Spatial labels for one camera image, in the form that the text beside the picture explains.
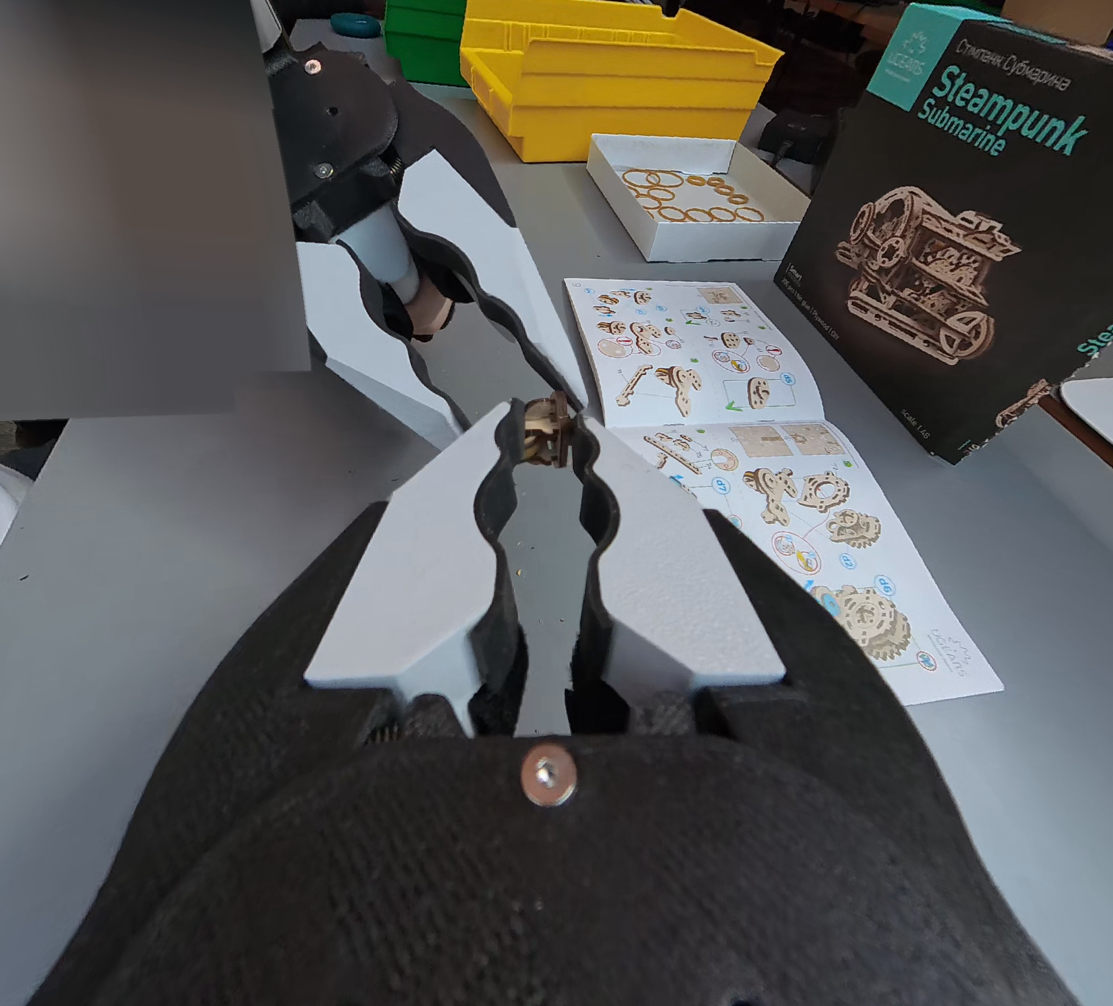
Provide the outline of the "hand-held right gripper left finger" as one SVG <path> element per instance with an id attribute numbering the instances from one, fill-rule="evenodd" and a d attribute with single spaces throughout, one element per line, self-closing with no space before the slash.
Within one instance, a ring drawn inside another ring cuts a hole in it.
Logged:
<path id="1" fill-rule="evenodd" d="M 504 401 L 392 494 L 304 671 L 315 689 L 443 696 L 463 732 L 511 733 L 473 711 L 508 692 L 521 644 L 499 535 L 518 507 L 524 405 Z"/>

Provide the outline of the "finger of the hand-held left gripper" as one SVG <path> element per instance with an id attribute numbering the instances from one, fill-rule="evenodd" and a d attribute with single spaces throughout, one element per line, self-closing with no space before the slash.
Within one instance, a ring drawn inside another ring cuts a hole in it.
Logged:
<path id="1" fill-rule="evenodd" d="M 523 235 L 441 152 L 405 171 L 395 203 L 410 250 L 461 280 L 487 320 L 518 342 L 532 369 L 583 411 L 589 394 Z"/>
<path id="2" fill-rule="evenodd" d="M 382 286 L 339 245 L 297 244 L 306 325 L 324 365 L 442 451 L 470 424 L 387 320 Z"/>

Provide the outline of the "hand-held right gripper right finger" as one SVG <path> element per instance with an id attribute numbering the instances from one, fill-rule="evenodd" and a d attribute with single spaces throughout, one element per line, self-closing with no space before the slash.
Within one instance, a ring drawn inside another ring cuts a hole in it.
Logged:
<path id="1" fill-rule="evenodd" d="M 574 733 L 668 718 L 707 688 L 779 683 L 785 665 L 703 509 L 595 420 L 577 420 L 589 560 L 567 716 Z"/>

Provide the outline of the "small wooden gear assembly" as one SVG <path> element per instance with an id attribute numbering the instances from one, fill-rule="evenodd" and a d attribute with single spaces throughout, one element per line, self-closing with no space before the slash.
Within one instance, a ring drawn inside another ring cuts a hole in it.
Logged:
<path id="1" fill-rule="evenodd" d="M 564 391 L 528 401 L 523 412 L 523 462 L 565 469 L 577 416 Z"/>

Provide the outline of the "grey desk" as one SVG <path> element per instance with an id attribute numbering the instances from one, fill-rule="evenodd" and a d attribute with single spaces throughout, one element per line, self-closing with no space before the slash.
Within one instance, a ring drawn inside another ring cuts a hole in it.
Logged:
<path id="1" fill-rule="evenodd" d="M 1111 472 L 1044 413 L 956 467 L 912 447 L 764 272 L 1005 690 L 913 707 L 981 860 L 1083 1004 L 1111 1003 Z M 430 450 L 325 372 L 235 414 L 73 420 L 2 544 L 3 1004 L 896 1004 L 883 826 L 759 750 L 839 760 L 795 699 L 701 734 L 567 739 L 569 803 L 528 803 L 521 738 L 373 740 L 374 698 L 299 688 L 263 771 L 254 681 L 308 649 L 376 503 Z"/>

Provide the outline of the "person's left hand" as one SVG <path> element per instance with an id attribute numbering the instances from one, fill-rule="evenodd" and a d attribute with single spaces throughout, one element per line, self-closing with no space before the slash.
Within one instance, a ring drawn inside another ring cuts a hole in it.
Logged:
<path id="1" fill-rule="evenodd" d="M 418 341 L 429 341 L 445 326 L 453 309 L 454 300 L 443 295 L 437 286 L 423 277 L 415 296 L 405 305 L 413 336 Z"/>

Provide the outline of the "white instruction booklet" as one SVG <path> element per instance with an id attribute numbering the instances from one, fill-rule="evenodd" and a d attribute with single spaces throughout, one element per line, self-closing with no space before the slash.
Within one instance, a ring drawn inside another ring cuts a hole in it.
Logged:
<path id="1" fill-rule="evenodd" d="M 731 282 L 564 280 L 603 422 L 843 625 L 903 704 L 1001 692 L 792 342 Z"/>

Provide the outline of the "yellow plastic bin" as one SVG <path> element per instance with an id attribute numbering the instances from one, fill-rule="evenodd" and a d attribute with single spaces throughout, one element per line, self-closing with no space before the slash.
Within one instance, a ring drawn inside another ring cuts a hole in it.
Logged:
<path id="1" fill-rule="evenodd" d="M 584 162 L 594 135 L 737 140 L 780 60 L 748 50 L 535 41 L 462 49 L 477 101 L 526 164 Z"/>
<path id="2" fill-rule="evenodd" d="M 682 10 L 600 0 L 467 0 L 461 71 L 766 80 L 770 45 Z"/>

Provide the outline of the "white shallow cardboard tray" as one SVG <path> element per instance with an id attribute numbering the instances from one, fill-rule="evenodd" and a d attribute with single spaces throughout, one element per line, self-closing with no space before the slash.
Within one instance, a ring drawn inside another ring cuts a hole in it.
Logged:
<path id="1" fill-rule="evenodd" d="M 587 170 L 647 262 L 779 262 L 809 205 L 726 139 L 595 134 Z"/>

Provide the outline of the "black power adapter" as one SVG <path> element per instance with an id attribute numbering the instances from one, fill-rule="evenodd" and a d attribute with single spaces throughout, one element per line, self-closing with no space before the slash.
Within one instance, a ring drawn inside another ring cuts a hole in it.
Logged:
<path id="1" fill-rule="evenodd" d="M 780 160 L 824 162 L 839 131 L 838 117 L 784 108 L 764 126 L 758 149 Z"/>

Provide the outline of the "black model kit box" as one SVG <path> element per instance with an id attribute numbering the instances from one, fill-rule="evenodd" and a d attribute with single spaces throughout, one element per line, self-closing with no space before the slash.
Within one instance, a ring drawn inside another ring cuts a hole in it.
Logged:
<path id="1" fill-rule="evenodd" d="M 1112 55 L 912 4 L 776 283 L 926 451 L 1111 351 Z"/>

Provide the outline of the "white flat stand base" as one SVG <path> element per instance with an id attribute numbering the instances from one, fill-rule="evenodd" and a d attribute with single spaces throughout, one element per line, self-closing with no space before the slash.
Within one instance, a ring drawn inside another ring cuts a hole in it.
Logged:
<path id="1" fill-rule="evenodd" d="M 1112 446 L 1112 377 L 1071 378 L 1060 386 L 1058 400 L 1095 438 Z"/>

